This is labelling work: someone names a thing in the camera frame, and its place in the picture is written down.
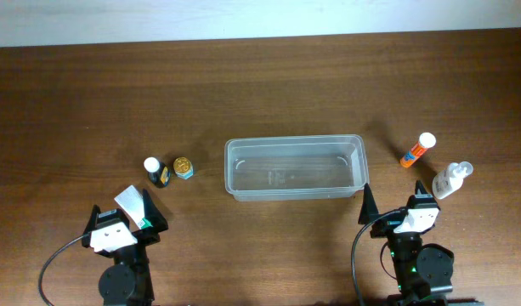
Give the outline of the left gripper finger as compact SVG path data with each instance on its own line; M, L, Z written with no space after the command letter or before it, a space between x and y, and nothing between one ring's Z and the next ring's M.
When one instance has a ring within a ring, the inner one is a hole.
M96 229L96 224L98 221L98 216L100 214L100 208L98 205L94 205L90 217L88 219L87 225L85 227L85 232L90 233Z
M156 233L168 230L168 223L166 218L156 207L147 189L142 190L142 196L144 204L144 216L142 220L144 221L144 225L141 227L141 229L153 230Z

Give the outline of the white pump bottle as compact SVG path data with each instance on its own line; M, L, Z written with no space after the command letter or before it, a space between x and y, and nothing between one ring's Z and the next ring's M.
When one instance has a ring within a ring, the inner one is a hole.
M452 162L445 170L433 178L433 195L437 199L444 199L459 190L463 185L464 179L472 173L473 165L470 162Z

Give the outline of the white green medicine box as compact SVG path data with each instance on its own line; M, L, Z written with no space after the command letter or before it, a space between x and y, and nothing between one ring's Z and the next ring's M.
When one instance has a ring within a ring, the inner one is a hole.
M114 198L120 208L136 223L139 229L152 226L144 212L144 198L133 186L128 186Z

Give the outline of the orange tube white cap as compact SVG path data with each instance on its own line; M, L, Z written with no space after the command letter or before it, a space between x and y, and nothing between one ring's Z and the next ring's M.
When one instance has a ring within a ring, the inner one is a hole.
M426 151L433 148L437 139L432 133L425 132L419 136L416 144L409 149L399 160L402 167L408 168L413 165Z

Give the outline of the dark bottle white cap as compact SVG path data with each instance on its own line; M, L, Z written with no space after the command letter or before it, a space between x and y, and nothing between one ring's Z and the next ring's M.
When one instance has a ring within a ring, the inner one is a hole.
M144 168L150 182L156 187L165 188L169 185L171 173L165 163L151 156L144 160Z

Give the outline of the gold lid balm jar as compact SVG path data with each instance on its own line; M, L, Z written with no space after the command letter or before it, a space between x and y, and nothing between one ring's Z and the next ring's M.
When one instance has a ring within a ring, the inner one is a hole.
M184 157L178 157L173 162L173 170L181 179L189 179L194 174L194 168L191 161Z

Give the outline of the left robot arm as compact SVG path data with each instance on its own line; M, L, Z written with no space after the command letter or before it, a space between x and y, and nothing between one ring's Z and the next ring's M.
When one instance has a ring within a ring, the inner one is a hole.
M93 206L82 246L113 264L99 278L104 305L151 305L155 300L146 247L160 241L168 223L147 190L127 187L115 197L118 208Z

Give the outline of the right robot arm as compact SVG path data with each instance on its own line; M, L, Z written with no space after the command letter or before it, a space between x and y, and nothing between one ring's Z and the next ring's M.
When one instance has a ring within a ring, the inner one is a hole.
M405 206L380 213L370 185L364 186L363 202L358 224L362 226L354 238L351 251L351 273L358 303L365 304L356 275L356 251L361 236L370 232L371 238L385 238L382 249L388 249L394 266L394 279L399 292L390 295L385 305L452 306L481 305L469 298L450 300L453 292L454 253L438 244L424 244L422 235L435 227L440 213L439 204L416 181L415 192Z

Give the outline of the clear plastic container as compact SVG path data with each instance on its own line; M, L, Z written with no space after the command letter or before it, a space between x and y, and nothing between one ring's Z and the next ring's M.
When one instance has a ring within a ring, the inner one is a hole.
M348 198L370 183L356 134L231 139L225 189L237 201Z

